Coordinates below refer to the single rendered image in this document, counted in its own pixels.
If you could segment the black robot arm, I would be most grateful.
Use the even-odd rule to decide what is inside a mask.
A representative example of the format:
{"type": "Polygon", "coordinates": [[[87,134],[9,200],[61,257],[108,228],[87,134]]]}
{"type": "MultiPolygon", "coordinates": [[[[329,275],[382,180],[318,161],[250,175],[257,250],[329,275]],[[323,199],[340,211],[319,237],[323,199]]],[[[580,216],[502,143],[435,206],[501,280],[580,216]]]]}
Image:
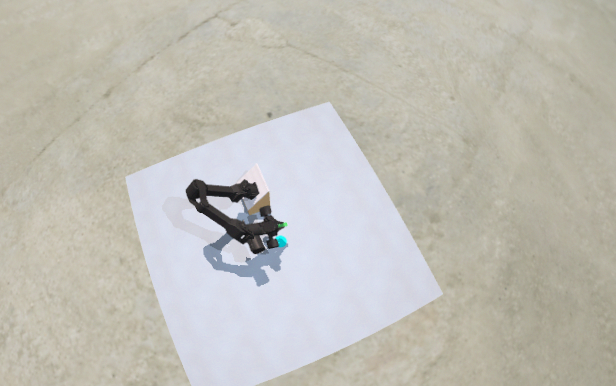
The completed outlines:
{"type": "MultiPolygon", "coordinates": [[[[215,208],[215,206],[210,205],[206,199],[206,196],[228,197],[232,203],[238,203],[243,197],[252,200],[259,195],[256,182],[252,184],[249,183],[248,180],[243,179],[241,183],[232,186],[223,186],[206,184],[201,180],[194,179],[193,182],[187,186],[186,194],[188,200],[195,206],[198,212],[203,213],[223,227],[232,239],[243,245],[248,243],[254,254],[265,251],[265,246],[258,235],[259,227],[256,224],[245,224],[244,220],[241,221],[237,218],[230,218],[225,213],[215,208]],[[196,199],[200,199],[200,202],[198,203],[196,199]],[[245,235],[245,237],[241,239],[243,235],[245,235]]],[[[260,226],[263,226],[262,233],[267,234],[279,229],[277,220],[274,219],[272,215],[265,216],[264,218],[264,221],[260,223],[260,226]]]]}

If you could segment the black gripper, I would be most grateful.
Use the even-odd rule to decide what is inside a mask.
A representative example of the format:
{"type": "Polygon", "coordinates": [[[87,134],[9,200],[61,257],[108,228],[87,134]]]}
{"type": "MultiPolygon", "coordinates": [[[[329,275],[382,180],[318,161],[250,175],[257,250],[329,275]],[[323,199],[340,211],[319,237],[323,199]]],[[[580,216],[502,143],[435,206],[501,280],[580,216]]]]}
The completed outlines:
{"type": "MultiPolygon", "coordinates": [[[[261,207],[261,208],[260,208],[260,214],[261,214],[261,217],[268,216],[269,214],[271,214],[271,207],[270,207],[269,205],[268,205],[268,206],[261,207]]],[[[277,224],[283,224],[283,223],[284,223],[284,222],[277,221],[277,224]]],[[[262,233],[263,226],[260,226],[260,223],[255,223],[255,224],[259,227],[259,234],[258,234],[258,235],[264,235],[264,234],[266,234],[266,233],[262,233]]],[[[277,235],[277,233],[278,233],[280,230],[282,230],[283,228],[285,228],[285,227],[280,227],[280,228],[279,228],[278,230],[276,230],[276,231],[273,231],[273,232],[267,233],[267,234],[268,234],[268,236],[269,236],[269,240],[266,240],[266,242],[267,242],[267,246],[268,246],[268,248],[269,248],[269,249],[276,248],[276,247],[278,247],[278,246],[279,246],[279,244],[278,244],[278,240],[277,240],[276,238],[273,238],[272,236],[276,236],[276,235],[277,235]]]]}

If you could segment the cyan circle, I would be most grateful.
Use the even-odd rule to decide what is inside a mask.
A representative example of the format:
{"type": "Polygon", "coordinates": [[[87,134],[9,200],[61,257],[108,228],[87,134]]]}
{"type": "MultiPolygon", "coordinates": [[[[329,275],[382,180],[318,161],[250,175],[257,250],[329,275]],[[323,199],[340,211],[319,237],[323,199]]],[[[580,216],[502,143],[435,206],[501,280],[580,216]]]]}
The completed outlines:
{"type": "Polygon", "coordinates": [[[287,242],[287,241],[286,241],[286,239],[285,239],[284,237],[282,237],[282,236],[276,236],[275,238],[278,240],[278,244],[279,244],[279,246],[278,246],[278,247],[283,247],[283,246],[285,246],[285,244],[286,244],[286,242],[287,242]]]}

